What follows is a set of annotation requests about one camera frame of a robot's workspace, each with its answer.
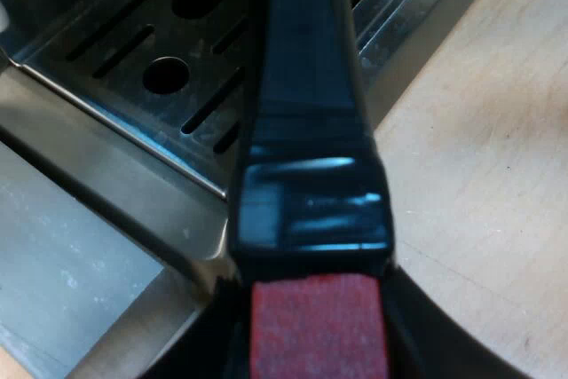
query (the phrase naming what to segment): red felt pad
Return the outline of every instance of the red felt pad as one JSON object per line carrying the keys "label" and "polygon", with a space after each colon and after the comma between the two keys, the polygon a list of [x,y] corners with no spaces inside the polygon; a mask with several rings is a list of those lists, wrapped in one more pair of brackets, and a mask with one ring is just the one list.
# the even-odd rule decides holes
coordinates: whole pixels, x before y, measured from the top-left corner
{"label": "red felt pad", "polygon": [[377,280],[357,274],[257,283],[251,379],[386,379]]}

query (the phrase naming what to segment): round hole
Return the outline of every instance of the round hole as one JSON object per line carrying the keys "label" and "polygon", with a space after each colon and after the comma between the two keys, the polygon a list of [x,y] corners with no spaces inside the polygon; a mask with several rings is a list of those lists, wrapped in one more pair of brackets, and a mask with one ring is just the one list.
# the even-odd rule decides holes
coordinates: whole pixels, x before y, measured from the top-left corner
{"label": "round hole", "polygon": [[189,81],[189,68],[179,58],[164,57],[152,62],[144,72],[144,87],[158,95],[168,95],[182,89]]}

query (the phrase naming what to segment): wooden surface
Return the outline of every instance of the wooden surface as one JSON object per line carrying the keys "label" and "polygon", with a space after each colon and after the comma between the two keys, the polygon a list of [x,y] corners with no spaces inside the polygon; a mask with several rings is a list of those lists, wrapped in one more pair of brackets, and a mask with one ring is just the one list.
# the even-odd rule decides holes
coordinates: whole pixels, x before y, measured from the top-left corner
{"label": "wooden surface", "polygon": [[568,377],[568,0],[477,0],[375,135],[399,262],[502,357]]}
{"label": "wooden surface", "polygon": [[2,346],[0,346],[0,379],[31,379],[28,372]]}

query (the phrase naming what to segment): metal edge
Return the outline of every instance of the metal edge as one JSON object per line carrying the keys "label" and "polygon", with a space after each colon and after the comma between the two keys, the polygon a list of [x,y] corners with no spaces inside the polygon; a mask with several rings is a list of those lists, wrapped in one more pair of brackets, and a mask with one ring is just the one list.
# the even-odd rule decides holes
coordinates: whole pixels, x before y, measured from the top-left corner
{"label": "metal edge", "polygon": [[233,276],[224,201],[15,67],[0,75],[0,140],[206,293]]}
{"label": "metal edge", "polygon": [[187,170],[185,170],[183,167],[181,167],[177,162],[172,160],[173,154],[167,155],[167,154],[161,153],[160,150],[157,150],[155,148],[155,146],[148,144],[148,142],[145,141],[144,139],[137,138],[136,137],[136,134],[137,134],[136,131],[129,131],[128,129],[126,129],[125,123],[122,126],[119,124],[119,122],[122,122],[122,121],[113,120],[112,116],[107,115],[108,113],[104,114],[100,109],[93,107],[91,104],[89,104],[85,100],[76,96],[73,92],[68,91],[63,86],[55,83],[53,80],[50,80],[45,75],[38,73],[32,67],[30,67],[26,64],[18,65],[18,67],[20,67],[24,72],[33,76],[39,82],[45,84],[46,86],[48,86],[52,90],[56,91],[62,97],[64,97],[65,99],[67,99],[71,103],[75,104],[77,107],[81,108],[84,112],[92,115],[98,121],[104,123],[106,126],[113,129],[114,131],[116,131],[117,133],[119,133],[123,137],[127,138],[128,140],[131,140],[134,144],[136,144],[137,146],[140,146],[141,148],[146,150],[148,153],[151,153],[156,158],[160,159],[162,162],[165,162],[171,168],[177,170],[179,173],[181,173],[181,174],[185,175],[186,177],[190,178],[191,180],[195,181],[198,185],[200,185],[200,186],[204,187],[205,189],[211,191],[213,194],[217,195],[219,198],[221,198],[223,200],[226,199],[226,196],[227,196],[226,191],[224,191],[220,186],[215,185],[209,179],[206,179],[204,176],[202,176],[200,174],[189,173]]}
{"label": "metal edge", "polygon": [[[391,54],[380,71],[374,77],[373,71],[367,71],[365,76],[365,84],[368,87],[367,118],[374,128],[389,113],[400,95],[418,75],[473,1],[437,0],[424,15],[423,20],[409,32],[403,43]],[[421,0],[405,0],[395,14],[404,16],[405,13],[423,9],[420,2]],[[397,25],[399,23],[396,20],[389,20],[375,38]],[[366,53],[374,48],[374,42],[370,41],[360,51],[362,60]]]}

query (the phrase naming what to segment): light wood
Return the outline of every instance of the light wood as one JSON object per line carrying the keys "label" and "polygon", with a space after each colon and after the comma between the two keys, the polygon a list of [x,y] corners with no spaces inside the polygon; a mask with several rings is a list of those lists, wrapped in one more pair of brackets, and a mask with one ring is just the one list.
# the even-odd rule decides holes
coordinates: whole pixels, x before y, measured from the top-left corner
{"label": "light wood", "polygon": [[399,262],[502,357],[568,375],[568,0],[477,0],[375,135]]}
{"label": "light wood", "polygon": [[32,376],[18,364],[18,361],[0,346],[0,379],[31,379]]}

